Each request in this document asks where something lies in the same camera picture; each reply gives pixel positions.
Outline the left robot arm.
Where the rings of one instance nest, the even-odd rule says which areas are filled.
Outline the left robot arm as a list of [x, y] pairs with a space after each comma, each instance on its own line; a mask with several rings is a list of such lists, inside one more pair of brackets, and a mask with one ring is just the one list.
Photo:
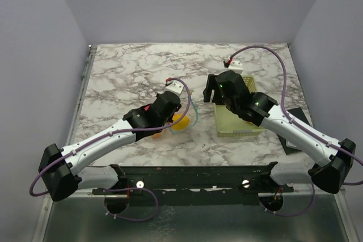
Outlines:
[[164, 91], [156, 100], [130, 110], [109, 128], [84, 141], [63, 148], [51, 144], [45, 148], [39, 174], [53, 201], [61, 201], [78, 189], [90, 188], [84, 169], [109, 152], [161, 132], [181, 108], [180, 94]]

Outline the pale green plastic basket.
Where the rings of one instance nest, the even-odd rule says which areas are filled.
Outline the pale green plastic basket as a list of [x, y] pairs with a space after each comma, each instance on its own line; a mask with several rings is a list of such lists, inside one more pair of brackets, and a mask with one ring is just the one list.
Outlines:
[[[242, 98], [251, 100], [252, 96], [257, 92], [254, 77], [243, 77], [240, 73], [236, 72], [228, 72], [227, 75], [232, 76], [232, 79], [237, 78], [237, 75], [242, 78], [241, 80], [237, 80], [237, 83], [243, 83], [242, 90], [246, 93]], [[217, 86], [217, 89], [214, 92], [212, 103], [214, 103], [214, 115], [218, 137], [254, 137], [265, 130], [261, 126], [256, 126], [252, 122], [239, 118], [237, 114], [228, 110], [223, 103], [219, 86]]]

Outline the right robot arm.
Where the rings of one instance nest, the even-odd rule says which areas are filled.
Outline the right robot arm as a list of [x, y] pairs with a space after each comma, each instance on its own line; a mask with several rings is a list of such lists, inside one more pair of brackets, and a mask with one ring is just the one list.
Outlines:
[[208, 75], [203, 96], [204, 102], [222, 104], [240, 119], [283, 137], [314, 161], [306, 172], [298, 164], [274, 166], [260, 178], [264, 190], [272, 192], [280, 185], [296, 182], [312, 183], [331, 194], [339, 192], [353, 164], [353, 141], [329, 137], [290, 115], [265, 93], [250, 92], [242, 76], [232, 70]]

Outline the clear zip top bag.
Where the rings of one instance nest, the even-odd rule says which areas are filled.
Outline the clear zip top bag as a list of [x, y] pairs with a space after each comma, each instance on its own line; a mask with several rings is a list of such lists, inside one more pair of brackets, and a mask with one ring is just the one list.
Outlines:
[[[197, 107], [193, 101], [193, 93], [194, 93], [194, 90], [190, 90], [190, 96], [191, 96], [191, 102], [190, 102], [190, 105], [189, 105], [189, 109], [188, 109], [188, 112], [186, 114], [186, 116], [190, 119], [190, 123], [189, 123], [189, 126], [184, 129], [184, 130], [179, 130], [179, 131], [176, 131], [176, 130], [173, 130], [171, 127], [169, 128], [169, 131], [171, 132], [172, 135], [176, 135], [176, 134], [179, 134], [183, 131], [186, 131], [188, 129], [191, 129], [192, 127], [194, 127], [198, 120], [199, 120], [199, 113], [198, 113], [198, 110], [197, 110]], [[188, 96], [185, 92], [182, 93], [181, 95], [181, 109], [174, 113], [174, 116], [173, 116], [173, 121], [176, 121], [178, 120], [182, 114], [185, 112], [185, 109], [186, 109], [186, 106], [187, 106], [187, 102], [188, 102]]]

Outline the yellow lemon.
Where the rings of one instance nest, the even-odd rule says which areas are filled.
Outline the yellow lemon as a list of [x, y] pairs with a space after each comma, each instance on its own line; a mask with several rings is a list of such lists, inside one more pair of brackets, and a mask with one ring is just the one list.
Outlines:
[[189, 123], [190, 119], [187, 116], [184, 116], [178, 123], [173, 125], [171, 128], [176, 131], [184, 130], [189, 126]]

